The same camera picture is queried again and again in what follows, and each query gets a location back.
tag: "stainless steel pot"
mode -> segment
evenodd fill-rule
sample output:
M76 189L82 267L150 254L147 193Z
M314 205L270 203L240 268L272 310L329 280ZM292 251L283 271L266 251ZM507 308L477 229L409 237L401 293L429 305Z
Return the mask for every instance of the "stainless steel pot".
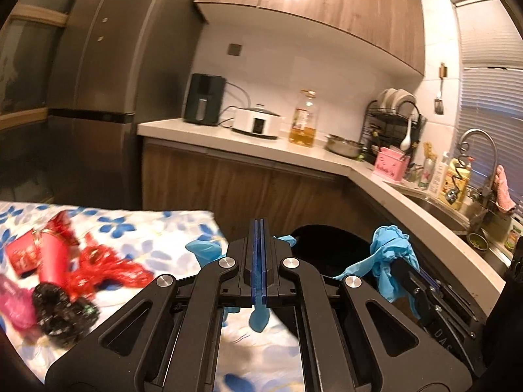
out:
M325 148L346 158L357 158L362 150L362 145L357 141L347 140L337 135L329 134Z

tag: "window blinds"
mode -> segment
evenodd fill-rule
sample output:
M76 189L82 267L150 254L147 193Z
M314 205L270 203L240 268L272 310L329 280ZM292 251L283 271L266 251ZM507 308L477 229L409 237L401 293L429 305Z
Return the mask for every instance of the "window blinds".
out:
M457 15L464 68L457 137L470 128L483 129L492 136L512 198L521 203L523 40L499 0L462 3ZM480 136L467 141L467 153L475 158L471 184L480 186L494 163L491 145Z

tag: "white spoon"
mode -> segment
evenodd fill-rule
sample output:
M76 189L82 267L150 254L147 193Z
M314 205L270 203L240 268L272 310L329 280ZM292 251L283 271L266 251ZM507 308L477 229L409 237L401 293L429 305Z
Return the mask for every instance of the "white spoon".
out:
M407 134L405 135L405 138L399 145L399 149L402 150L402 152L406 152L409 150L409 147L411 146L411 126L412 126L412 117L409 117L409 122L407 123Z

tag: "power cord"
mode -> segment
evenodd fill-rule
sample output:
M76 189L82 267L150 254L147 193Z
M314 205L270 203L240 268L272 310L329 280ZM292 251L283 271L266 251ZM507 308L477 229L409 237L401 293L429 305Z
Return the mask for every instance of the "power cord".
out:
M245 97L247 97L247 107L250 107L250 96L249 96L249 93L247 93L247 91L245 91L243 88L241 88L240 86L237 86L236 84L233 84L232 82L226 82L226 84L229 84L230 86L232 87L236 87L238 88L242 93L245 94ZM230 106L227 106L225 109L223 109L219 115L218 115L218 119L220 118L221 115L223 115L228 109L230 108L237 108L237 109L243 109L244 107L238 107L238 106L235 106L233 104L231 104ZM223 121L220 121L218 122L218 125L220 125L221 127L223 128L232 128L232 125L222 125L223 123L227 122L227 121L232 121L234 119L234 116L232 118L228 118L228 119L225 119Z
M245 97L247 97L247 107L250 107L250 97L249 97L249 93L247 93L247 91L245 91L243 88L241 88L240 86L237 86L236 84L233 84L232 82L226 82L226 84L229 84L230 86L233 86L233 87L236 87L238 88L242 93L245 94Z

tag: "white countertop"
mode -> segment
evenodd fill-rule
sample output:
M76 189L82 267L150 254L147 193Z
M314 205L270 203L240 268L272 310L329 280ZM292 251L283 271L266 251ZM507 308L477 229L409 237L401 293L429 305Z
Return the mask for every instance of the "white countertop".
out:
M228 128L188 124L181 119L146 122L138 134L344 175L403 223L453 273L488 315L505 282L463 240L432 215L372 173L373 166L286 140L266 140L235 133Z

